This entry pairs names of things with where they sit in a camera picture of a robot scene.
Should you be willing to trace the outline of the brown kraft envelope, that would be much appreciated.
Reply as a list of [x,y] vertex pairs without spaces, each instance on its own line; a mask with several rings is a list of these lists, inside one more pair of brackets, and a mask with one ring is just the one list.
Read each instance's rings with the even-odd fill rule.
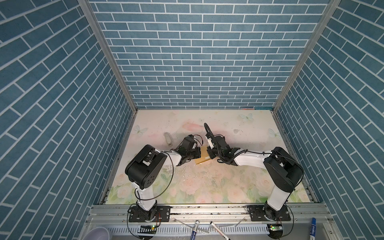
[[209,160],[211,160],[211,157],[208,154],[207,146],[202,146],[201,147],[201,156],[200,156],[200,158],[195,159],[195,164],[198,165],[198,164],[204,163],[204,162],[209,161]]

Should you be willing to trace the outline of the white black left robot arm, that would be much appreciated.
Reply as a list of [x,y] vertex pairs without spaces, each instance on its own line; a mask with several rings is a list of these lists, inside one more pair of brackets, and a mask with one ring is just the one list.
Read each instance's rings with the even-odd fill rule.
[[157,208],[152,184],[165,165],[171,165],[172,171],[191,160],[201,157],[202,141],[194,135],[186,136],[183,141],[170,151],[159,151],[151,145],[145,145],[129,162],[125,174],[134,185],[138,199],[138,209],[145,214],[153,213]]

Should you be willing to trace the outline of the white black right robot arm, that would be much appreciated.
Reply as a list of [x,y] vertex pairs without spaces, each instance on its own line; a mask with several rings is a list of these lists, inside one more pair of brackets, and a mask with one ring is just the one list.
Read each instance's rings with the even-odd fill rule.
[[211,159],[218,158],[220,163],[231,166],[249,166],[262,168],[272,178],[275,186],[264,204],[265,218],[276,221],[284,210],[289,196],[301,183],[304,169],[283,148],[275,147],[269,153],[231,148],[224,136],[206,134],[207,152]]

